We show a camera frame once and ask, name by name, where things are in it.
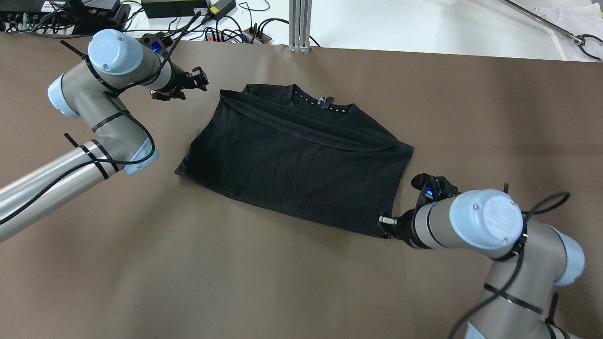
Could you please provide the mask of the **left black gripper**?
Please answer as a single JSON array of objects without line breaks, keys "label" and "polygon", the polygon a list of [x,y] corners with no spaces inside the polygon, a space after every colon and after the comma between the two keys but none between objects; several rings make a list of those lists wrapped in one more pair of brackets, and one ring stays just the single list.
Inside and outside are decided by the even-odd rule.
[{"label": "left black gripper", "polygon": [[190,72],[185,72],[176,64],[171,64],[171,77],[168,84],[164,87],[164,92],[152,90],[151,98],[160,101],[168,102],[172,99],[185,100],[187,97],[183,92],[184,89],[200,89],[207,91],[209,81],[205,75],[205,71],[201,67],[195,67]]}]

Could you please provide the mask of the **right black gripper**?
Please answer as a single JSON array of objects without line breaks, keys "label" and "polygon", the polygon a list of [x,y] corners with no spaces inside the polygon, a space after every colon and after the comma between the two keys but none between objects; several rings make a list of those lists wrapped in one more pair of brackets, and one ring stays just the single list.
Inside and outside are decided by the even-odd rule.
[{"label": "right black gripper", "polygon": [[417,245],[413,230],[415,210],[407,210],[400,217],[380,215],[379,223],[386,225],[386,238],[404,241],[407,245]]}]

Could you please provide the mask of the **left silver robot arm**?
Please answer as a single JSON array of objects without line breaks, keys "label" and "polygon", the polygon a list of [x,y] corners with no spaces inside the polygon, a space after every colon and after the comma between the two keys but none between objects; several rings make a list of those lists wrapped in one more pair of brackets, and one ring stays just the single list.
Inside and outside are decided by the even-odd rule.
[{"label": "left silver robot arm", "polygon": [[149,131],[119,95],[140,85],[153,99],[185,99],[184,90],[206,90],[200,67],[183,71],[168,60],[161,34],[140,39],[113,29],[93,35],[82,61],[48,88],[52,105],[82,118],[93,139],[1,189],[1,240],[6,241],[110,176],[133,175],[159,157]]}]

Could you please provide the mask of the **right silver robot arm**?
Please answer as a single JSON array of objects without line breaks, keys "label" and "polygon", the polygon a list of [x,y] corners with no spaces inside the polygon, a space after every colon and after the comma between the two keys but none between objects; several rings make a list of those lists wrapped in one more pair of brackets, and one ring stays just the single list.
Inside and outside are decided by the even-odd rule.
[{"label": "right silver robot arm", "polygon": [[398,218],[382,215],[378,225],[386,237],[415,249],[468,249],[491,260],[479,302],[455,322],[448,338],[465,326],[466,339],[575,339],[554,320],[553,289],[582,275],[584,252],[570,236],[534,219],[569,197],[558,192],[522,211],[506,191],[443,197],[429,187],[413,210]]}]

